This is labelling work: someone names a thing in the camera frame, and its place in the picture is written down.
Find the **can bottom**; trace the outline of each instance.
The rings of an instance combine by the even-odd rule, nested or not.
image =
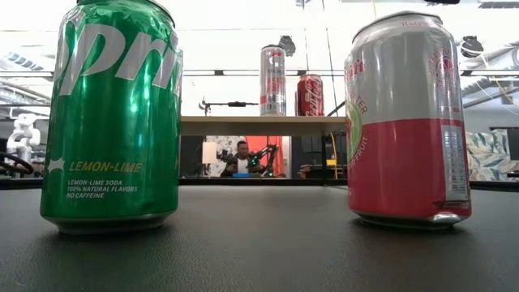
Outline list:
[[[149,230],[164,225],[164,220],[173,213],[147,214],[123,218],[56,218],[44,217],[55,224],[59,232],[72,235],[112,234]]]
[[[414,230],[444,230],[465,220],[468,216],[441,212],[431,217],[391,217],[352,210],[367,223]]]

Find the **red can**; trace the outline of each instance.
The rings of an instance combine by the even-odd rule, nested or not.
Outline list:
[[[296,115],[324,116],[323,80],[319,75],[303,75],[296,92]]]

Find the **white robot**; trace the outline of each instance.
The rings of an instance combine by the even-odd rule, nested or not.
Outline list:
[[[41,133],[34,128],[37,120],[35,114],[20,114],[15,120],[15,129],[7,140],[7,154],[15,155],[18,158],[31,163],[32,146],[37,146],[41,142]],[[5,162],[12,165],[14,162],[6,158]]]

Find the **silver can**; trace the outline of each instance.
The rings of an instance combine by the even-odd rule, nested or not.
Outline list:
[[[261,49],[259,115],[286,116],[285,50],[279,45]]]
[[[470,216],[456,52],[438,16],[410,11],[355,36],[345,61],[349,202],[366,221],[443,228]]]

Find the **black table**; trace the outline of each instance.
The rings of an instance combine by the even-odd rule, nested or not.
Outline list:
[[[163,228],[71,237],[0,192],[0,291],[518,291],[519,193],[441,232],[361,222],[331,187],[181,187]]]

